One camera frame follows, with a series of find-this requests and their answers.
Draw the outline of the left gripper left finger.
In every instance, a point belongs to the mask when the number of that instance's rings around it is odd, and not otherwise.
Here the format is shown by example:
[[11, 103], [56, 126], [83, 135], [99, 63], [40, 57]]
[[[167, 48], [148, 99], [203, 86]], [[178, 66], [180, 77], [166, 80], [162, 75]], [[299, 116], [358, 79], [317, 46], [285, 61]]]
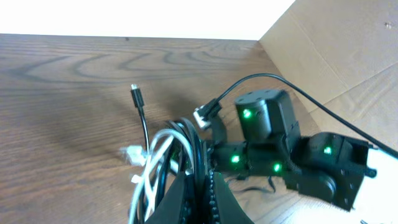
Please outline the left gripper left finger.
[[164, 198], [145, 224], [180, 224], [185, 202], [186, 174], [178, 173]]

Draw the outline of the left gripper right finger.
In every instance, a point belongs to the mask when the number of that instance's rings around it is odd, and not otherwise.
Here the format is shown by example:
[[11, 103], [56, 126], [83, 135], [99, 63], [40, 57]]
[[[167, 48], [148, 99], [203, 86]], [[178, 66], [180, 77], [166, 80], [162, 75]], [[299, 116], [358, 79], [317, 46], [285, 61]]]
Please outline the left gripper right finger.
[[253, 224], [230, 191], [223, 176], [210, 170], [206, 186], [207, 220], [211, 224]]

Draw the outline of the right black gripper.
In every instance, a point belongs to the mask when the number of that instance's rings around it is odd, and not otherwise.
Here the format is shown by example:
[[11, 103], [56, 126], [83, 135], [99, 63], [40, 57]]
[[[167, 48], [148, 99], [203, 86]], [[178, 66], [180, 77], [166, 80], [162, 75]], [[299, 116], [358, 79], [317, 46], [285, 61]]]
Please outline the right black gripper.
[[244, 141], [229, 142], [226, 126], [216, 115], [210, 118], [211, 138], [206, 142], [208, 168], [214, 172], [246, 178], [249, 175]]

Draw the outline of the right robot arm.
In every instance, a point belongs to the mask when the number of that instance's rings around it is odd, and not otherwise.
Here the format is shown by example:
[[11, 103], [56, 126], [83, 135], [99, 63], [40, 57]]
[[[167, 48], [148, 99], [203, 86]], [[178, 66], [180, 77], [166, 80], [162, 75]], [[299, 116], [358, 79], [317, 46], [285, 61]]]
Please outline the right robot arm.
[[257, 90], [235, 99], [243, 140], [228, 142], [218, 100], [200, 117], [213, 131], [209, 161], [217, 171], [281, 177], [290, 190], [357, 210], [364, 221], [397, 220], [397, 197], [387, 185], [397, 157], [375, 142], [342, 134], [300, 132], [292, 100], [284, 90]]

